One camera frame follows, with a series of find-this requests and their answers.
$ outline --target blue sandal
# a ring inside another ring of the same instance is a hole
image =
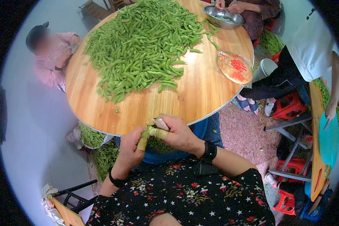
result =
[[[242,110],[244,110],[244,108],[246,108],[247,106],[250,105],[249,101],[246,99],[244,101],[240,101],[239,98],[235,97],[237,102],[239,103],[240,107]]]
[[[256,115],[256,114],[255,114],[255,111],[256,111],[256,110],[258,109],[258,107],[259,107],[259,106],[257,105],[257,102],[255,101],[255,104],[253,104],[253,105],[249,103],[249,106],[250,106],[250,109],[251,109],[252,113],[254,113],[254,115]]]

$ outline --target metal bowl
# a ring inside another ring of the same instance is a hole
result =
[[[246,20],[239,14],[219,11],[214,5],[206,5],[202,8],[202,10],[207,14],[207,18],[211,24],[222,29],[230,30],[246,23]],[[221,20],[216,16],[223,16],[225,19],[229,19],[230,21]]]

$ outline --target star pattern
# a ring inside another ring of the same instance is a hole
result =
[[[264,221],[273,223],[269,217],[271,211],[266,205],[258,204],[266,203],[266,197],[261,186],[255,187],[256,182],[262,184],[261,177],[252,177],[254,173],[258,174],[255,169],[249,169],[239,177],[208,175],[200,179],[189,169],[189,166],[174,165],[173,171],[169,171],[173,175],[164,173],[160,177],[157,170],[149,171],[153,178],[139,174],[110,198],[99,196],[90,215],[91,226],[144,225],[163,212],[175,216],[179,223],[188,222],[191,226],[224,225],[229,221],[230,225],[248,222],[249,226]],[[234,195],[225,197],[231,190],[236,191]]]

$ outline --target black shirt with stars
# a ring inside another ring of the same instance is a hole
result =
[[[182,225],[275,225],[261,175],[196,176],[195,160],[167,163],[132,177],[111,197],[98,196],[86,226],[149,225],[163,213]]]

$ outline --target white shirt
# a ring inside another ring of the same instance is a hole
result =
[[[334,39],[317,11],[309,16],[309,20],[286,43],[291,57],[307,82],[331,73],[333,45]]]

